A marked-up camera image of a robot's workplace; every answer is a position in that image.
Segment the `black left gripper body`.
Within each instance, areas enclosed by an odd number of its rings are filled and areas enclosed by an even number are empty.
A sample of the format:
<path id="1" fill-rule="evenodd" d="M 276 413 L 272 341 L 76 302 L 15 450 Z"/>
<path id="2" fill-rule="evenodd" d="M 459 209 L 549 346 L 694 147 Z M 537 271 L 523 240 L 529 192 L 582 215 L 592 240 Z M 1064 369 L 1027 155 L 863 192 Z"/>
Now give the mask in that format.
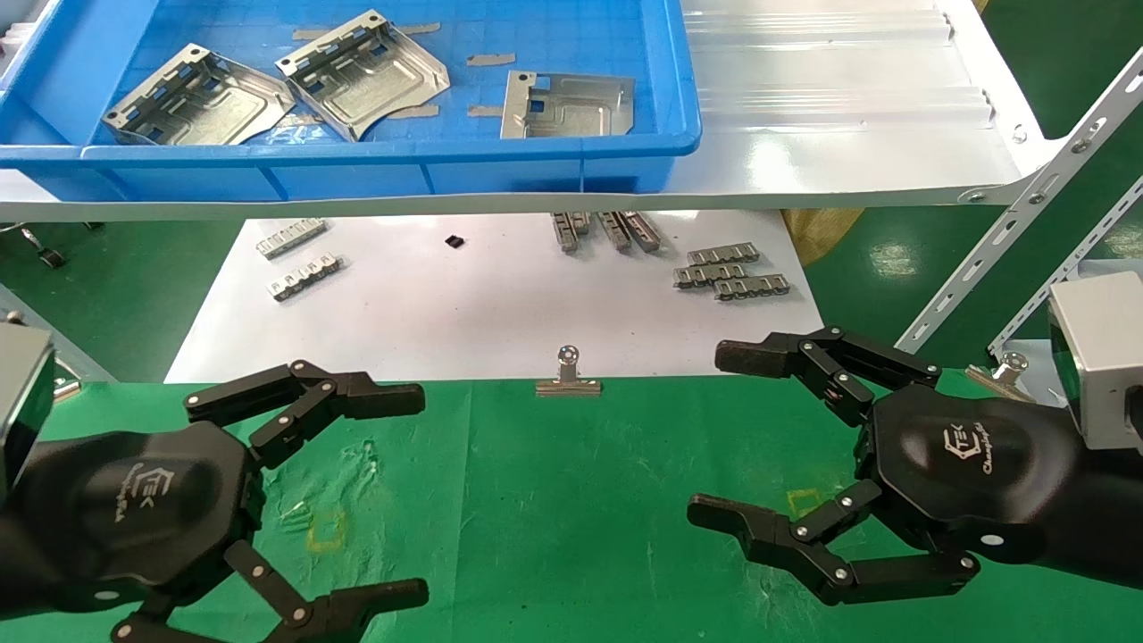
<path id="1" fill-rule="evenodd" d="M 195 603 L 233 573 L 264 501 L 259 464 L 211 421 L 115 431 L 40 449 L 46 606 L 94 612 L 166 596 Z"/>

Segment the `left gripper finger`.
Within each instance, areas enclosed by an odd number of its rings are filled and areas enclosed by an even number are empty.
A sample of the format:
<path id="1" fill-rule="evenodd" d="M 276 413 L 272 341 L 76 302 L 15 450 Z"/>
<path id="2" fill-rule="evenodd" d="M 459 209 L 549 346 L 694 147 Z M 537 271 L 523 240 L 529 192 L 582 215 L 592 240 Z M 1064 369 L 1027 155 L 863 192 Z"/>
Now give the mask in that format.
<path id="1" fill-rule="evenodd" d="M 379 384 L 367 372 L 327 372 L 296 361 L 197 391 L 185 399 L 190 421 L 232 426 L 274 412 L 249 437 L 249 452 L 273 471 L 335 420 L 403 418 L 424 411 L 421 384 Z"/>
<path id="2" fill-rule="evenodd" d="M 223 561 L 279 616 L 265 642 L 359 642 L 377 614 L 417 609 L 430 598 L 427 582 L 413 578 L 331 590 L 306 601 L 248 541 L 229 546 Z M 175 606 L 174 598 L 151 596 L 118 622 L 113 642 L 215 642 L 168 625 Z"/>

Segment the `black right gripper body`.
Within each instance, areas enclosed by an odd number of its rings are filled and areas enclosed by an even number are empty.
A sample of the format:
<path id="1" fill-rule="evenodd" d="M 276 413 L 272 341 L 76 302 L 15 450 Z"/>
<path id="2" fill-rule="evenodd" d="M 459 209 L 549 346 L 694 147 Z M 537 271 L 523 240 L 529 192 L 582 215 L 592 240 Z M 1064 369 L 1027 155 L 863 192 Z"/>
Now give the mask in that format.
<path id="1" fill-rule="evenodd" d="M 862 472 L 884 488 L 881 515 L 906 544 L 1005 564 L 1045 558 L 1047 513 L 1077 461 L 1061 408 L 909 386 L 878 400 L 865 440 Z"/>

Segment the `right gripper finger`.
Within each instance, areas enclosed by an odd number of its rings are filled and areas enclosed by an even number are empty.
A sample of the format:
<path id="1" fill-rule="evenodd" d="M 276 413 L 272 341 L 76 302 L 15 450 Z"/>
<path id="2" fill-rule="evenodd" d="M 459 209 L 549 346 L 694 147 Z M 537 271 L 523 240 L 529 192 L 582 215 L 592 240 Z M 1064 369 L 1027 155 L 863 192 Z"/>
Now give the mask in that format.
<path id="1" fill-rule="evenodd" d="M 829 545 L 872 515 L 882 496 L 877 481 L 860 480 L 792 520 L 758 505 L 694 495 L 687 519 L 694 527 L 732 536 L 748 562 L 792 574 L 825 605 L 952 596 L 980 573 L 972 555 L 938 546 L 925 554 L 853 562 L 832 553 Z"/>
<path id="2" fill-rule="evenodd" d="M 768 333 L 764 341 L 719 341 L 719 371 L 768 379 L 796 379 L 850 427 L 868 421 L 876 395 L 864 381 L 885 389 L 910 384 L 934 388 L 940 367 L 892 345 L 823 327 L 813 333 Z"/>

